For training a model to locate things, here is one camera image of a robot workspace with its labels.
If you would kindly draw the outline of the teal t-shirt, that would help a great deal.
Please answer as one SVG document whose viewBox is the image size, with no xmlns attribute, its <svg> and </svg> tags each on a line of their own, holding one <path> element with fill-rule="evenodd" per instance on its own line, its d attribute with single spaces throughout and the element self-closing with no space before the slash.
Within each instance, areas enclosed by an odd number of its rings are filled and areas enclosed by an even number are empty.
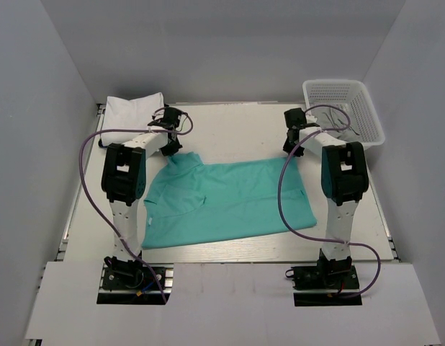
<svg viewBox="0 0 445 346">
<path fill-rule="evenodd" d="M 162 249 L 285 232 L 316 225 L 298 168 L 284 157 L 205 164 L 177 154 L 144 199 L 145 249 Z"/>
</svg>

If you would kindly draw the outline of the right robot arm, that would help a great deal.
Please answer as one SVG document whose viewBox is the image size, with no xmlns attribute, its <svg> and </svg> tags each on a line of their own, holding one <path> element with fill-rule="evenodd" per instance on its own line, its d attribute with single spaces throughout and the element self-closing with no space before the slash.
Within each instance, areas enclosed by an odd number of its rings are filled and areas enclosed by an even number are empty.
<svg viewBox="0 0 445 346">
<path fill-rule="evenodd" d="M 345 142 L 330 134 L 345 131 L 351 125 L 345 111 L 346 122 L 340 128 L 322 128 L 310 122 L 306 111 L 300 107 L 284 112 L 287 139 L 283 150 L 288 153 L 281 170 L 277 200 L 281 200 L 282 180 L 289 162 L 294 156 L 301 157 L 305 150 L 321 160 L 320 183 L 328 203 L 325 238 L 322 239 L 317 277 L 325 287 L 332 288 L 351 270 L 350 240 L 353 219 L 359 201 L 369 188 L 369 177 L 364 147 L 358 142 Z"/>
</svg>

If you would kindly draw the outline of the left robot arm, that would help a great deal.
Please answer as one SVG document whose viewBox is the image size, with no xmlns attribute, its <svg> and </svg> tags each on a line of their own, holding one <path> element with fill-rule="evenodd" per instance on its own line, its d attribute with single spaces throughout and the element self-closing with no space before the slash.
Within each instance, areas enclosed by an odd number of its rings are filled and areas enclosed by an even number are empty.
<svg viewBox="0 0 445 346">
<path fill-rule="evenodd" d="M 185 115 L 180 109 L 162 107 L 153 115 L 146 132 L 107 147 L 101 187 L 112 211 L 116 228 L 113 256 L 119 260 L 136 260 L 141 254 L 137 214 L 146 188 L 146 161 L 158 151 L 173 156 L 182 148 L 178 132 Z"/>
</svg>

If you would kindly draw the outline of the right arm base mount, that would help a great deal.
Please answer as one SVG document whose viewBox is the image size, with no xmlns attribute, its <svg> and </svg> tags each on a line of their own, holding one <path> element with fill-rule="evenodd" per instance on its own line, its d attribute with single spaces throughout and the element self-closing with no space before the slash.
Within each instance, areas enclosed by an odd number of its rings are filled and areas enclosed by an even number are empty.
<svg viewBox="0 0 445 346">
<path fill-rule="evenodd" d="M 295 307 L 361 306 L 359 279 L 354 265 L 348 272 L 326 276 L 317 266 L 295 266 L 285 272 L 293 283 Z"/>
</svg>

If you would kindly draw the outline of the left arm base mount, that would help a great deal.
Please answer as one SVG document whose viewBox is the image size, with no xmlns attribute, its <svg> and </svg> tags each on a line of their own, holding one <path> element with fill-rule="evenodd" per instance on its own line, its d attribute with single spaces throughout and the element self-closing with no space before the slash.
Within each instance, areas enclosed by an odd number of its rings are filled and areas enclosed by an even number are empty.
<svg viewBox="0 0 445 346">
<path fill-rule="evenodd" d="M 153 267 L 156 278 L 147 267 L 135 268 L 129 274 L 104 266 L 99 283 L 98 305 L 163 306 L 166 304 L 157 280 L 160 281 L 166 299 L 171 295 L 173 268 Z"/>
</svg>

